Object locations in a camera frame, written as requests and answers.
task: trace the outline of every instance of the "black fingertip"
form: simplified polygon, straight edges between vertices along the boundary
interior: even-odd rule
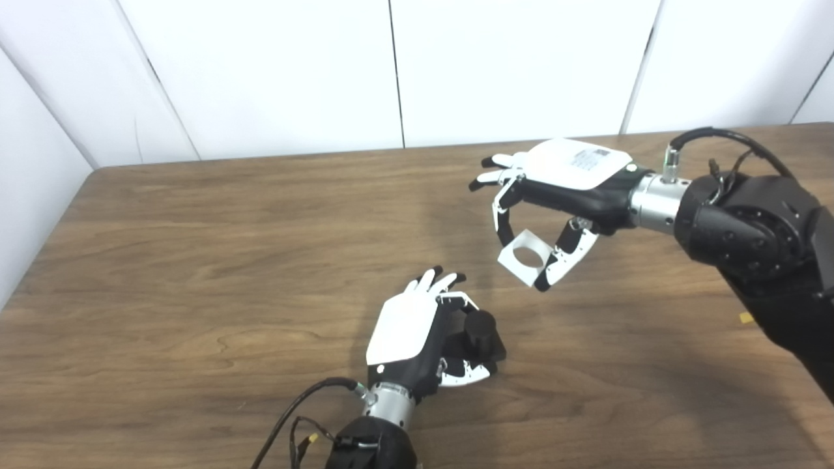
[[[475,192],[476,190],[484,187],[485,185],[486,184],[480,182],[478,179],[473,179],[472,182],[470,182],[470,192]]]
[[[544,275],[544,273],[545,272],[542,271],[542,275],[539,275],[539,277],[535,279],[535,282],[533,282],[535,289],[542,293],[550,289],[550,284],[547,283],[547,276]]]
[[[492,157],[490,156],[489,158],[484,158],[480,161],[480,167],[481,168],[498,168],[499,165],[495,161],[493,161]]]

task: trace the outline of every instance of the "white wall panel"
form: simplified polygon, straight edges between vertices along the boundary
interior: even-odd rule
[[[787,124],[833,22],[831,0],[665,0],[627,131]]]
[[[834,122],[834,65],[830,63],[793,119],[794,124],[808,122]]]
[[[197,158],[111,0],[0,0],[0,43],[98,164]]]
[[[121,0],[206,159],[402,146],[381,0]]]
[[[0,52],[0,309],[89,173]]]
[[[406,146],[616,134],[657,0],[392,0]]]

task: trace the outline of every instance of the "wood grain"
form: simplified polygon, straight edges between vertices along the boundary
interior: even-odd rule
[[[746,132],[834,203],[834,124]],[[588,140],[658,166],[671,135]],[[834,409],[672,238],[602,239],[547,294],[495,262],[495,191],[466,186],[480,159],[530,146],[97,171],[0,315],[0,467],[248,467],[307,385],[364,378],[383,301],[435,264],[469,276],[509,357],[418,407],[427,469],[834,467]],[[691,144],[683,176],[738,153]],[[555,237],[567,215],[513,217]],[[359,412],[344,394],[302,413],[338,430]]]

